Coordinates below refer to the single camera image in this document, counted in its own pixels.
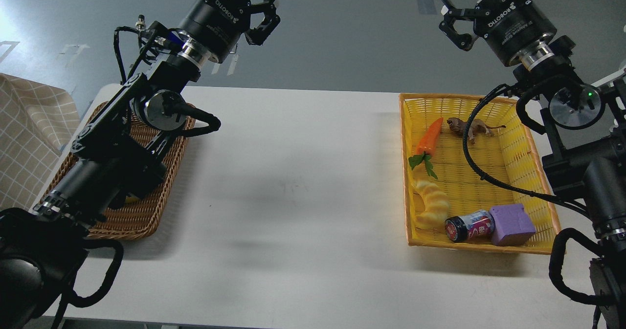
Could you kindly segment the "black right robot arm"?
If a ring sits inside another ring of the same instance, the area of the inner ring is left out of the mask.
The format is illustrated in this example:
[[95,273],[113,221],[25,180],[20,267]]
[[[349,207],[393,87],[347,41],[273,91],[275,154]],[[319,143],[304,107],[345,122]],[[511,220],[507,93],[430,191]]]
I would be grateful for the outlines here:
[[[567,207],[592,222],[596,240],[567,228],[555,236],[549,277],[573,302],[595,307],[593,327],[603,317],[608,329],[626,326],[625,266],[625,73],[601,86],[585,83],[570,60],[575,43],[557,29],[532,0],[479,0],[474,8],[445,6],[440,30],[458,48],[471,50],[484,39],[503,66],[515,66],[514,86],[501,84],[479,100],[461,129],[469,166],[495,186]],[[542,166],[552,195],[510,186],[480,169],[468,151],[471,125],[481,109],[500,95],[517,96],[516,112],[530,130],[547,135],[552,149]],[[562,278],[566,243],[592,252],[588,295]]]

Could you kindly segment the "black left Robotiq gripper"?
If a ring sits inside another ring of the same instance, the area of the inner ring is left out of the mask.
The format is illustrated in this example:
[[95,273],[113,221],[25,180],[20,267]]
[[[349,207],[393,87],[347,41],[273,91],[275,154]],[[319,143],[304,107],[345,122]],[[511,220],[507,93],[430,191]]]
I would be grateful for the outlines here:
[[[250,45],[261,46],[280,23],[276,0],[197,0],[178,28],[210,51],[209,60],[221,64],[244,33]],[[251,16],[263,20],[251,28]]]

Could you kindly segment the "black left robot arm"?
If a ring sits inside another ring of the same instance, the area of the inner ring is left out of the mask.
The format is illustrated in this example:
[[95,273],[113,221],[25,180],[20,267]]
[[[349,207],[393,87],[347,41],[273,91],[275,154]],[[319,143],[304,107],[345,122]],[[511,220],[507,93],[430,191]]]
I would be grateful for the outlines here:
[[90,240],[104,211],[143,199],[166,179],[179,138],[215,132],[221,121],[187,104],[181,91],[206,62],[221,64],[241,36],[262,45],[280,23],[276,0],[197,0],[176,28],[159,22],[114,31],[121,89],[76,135],[78,162],[33,209],[1,212],[1,327],[22,329],[60,300],[90,307],[110,291],[124,249]]

